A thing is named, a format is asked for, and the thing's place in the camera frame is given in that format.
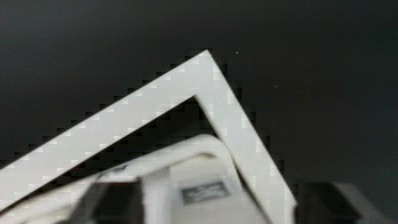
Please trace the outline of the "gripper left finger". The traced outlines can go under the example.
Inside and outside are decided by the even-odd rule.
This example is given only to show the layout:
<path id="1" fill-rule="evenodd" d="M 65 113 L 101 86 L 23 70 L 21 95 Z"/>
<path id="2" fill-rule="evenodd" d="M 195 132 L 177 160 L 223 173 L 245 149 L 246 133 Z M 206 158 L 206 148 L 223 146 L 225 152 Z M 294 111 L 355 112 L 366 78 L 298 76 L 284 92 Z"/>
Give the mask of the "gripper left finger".
<path id="1" fill-rule="evenodd" d="M 69 224 L 143 224 L 140 182 L 95 182 L 79 198 Z"/>

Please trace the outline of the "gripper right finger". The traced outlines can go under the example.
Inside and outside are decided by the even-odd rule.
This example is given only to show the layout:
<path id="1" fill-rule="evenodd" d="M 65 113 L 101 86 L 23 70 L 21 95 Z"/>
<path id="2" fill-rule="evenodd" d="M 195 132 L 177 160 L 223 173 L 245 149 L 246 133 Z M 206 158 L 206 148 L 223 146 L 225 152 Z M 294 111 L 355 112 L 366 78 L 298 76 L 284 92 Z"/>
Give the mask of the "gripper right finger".
<path id="1" fill-rule="evenodd" d="M 293 219 L 294 224 L 390 224 L 358 188 L 337 182 L 298 186 Z"/>

